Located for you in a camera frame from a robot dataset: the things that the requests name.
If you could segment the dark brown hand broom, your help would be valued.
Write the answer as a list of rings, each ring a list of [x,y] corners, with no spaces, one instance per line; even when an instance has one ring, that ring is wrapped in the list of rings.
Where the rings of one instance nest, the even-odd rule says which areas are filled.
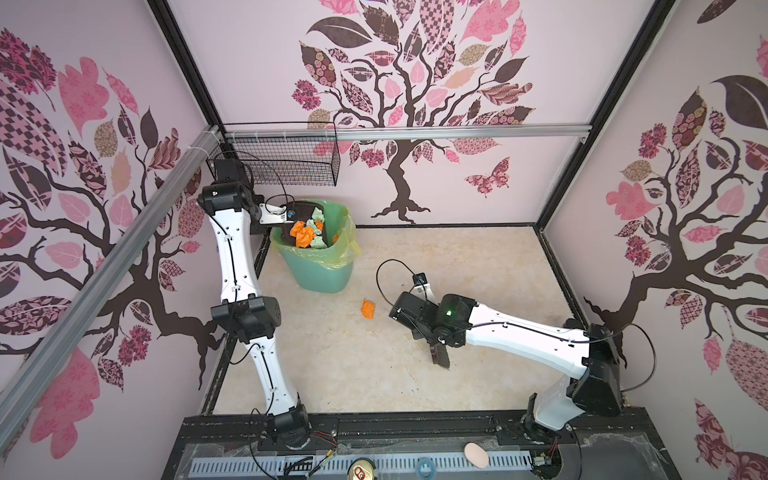
[[[434,365],[448,370],[450,368],[450,358],[447,347],[441,343],[429,345],[431,360]]]

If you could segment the dark brown dustpan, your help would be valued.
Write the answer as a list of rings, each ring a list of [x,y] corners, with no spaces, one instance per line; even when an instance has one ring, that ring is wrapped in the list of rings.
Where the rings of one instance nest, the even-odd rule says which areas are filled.
[[[327,219],[324,207],[314,201],[292,201],[286,205],[287,223],[280,228],[280,240],[298,249],[325,249]]]

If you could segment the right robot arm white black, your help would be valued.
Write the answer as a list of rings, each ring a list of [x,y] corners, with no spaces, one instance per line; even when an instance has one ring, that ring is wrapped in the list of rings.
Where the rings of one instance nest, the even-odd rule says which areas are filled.
[[[450,365],[447,349],[466,345],[511,353],[562,374],[543,393],[531,395],[520,420],[523,435],[544,442],[583,414],[617,417],[622,412],[618,351],[600,325],[584,330],[549,326],[504,314],[475,299],[447,294],[441,301],[424,288],[400,294],[389,317],[430,346],[433,362]]]

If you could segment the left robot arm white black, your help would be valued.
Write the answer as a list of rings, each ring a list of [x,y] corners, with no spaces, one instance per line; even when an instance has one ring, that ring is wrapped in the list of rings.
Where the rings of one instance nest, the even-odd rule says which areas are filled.
[[[213,228],[221,267],[220,303],[211,308],[212,319],[246,346],[265,395],[265,434],[275,443],[299,449],[309,441],[309,416],[280,364],[280,306],[258,284],[251,245],[252,235],[287,224],[289,208],[273,206],[256,194],[250,168],[235,155],[209,161],[214,181],[203,188],[197,203]]]

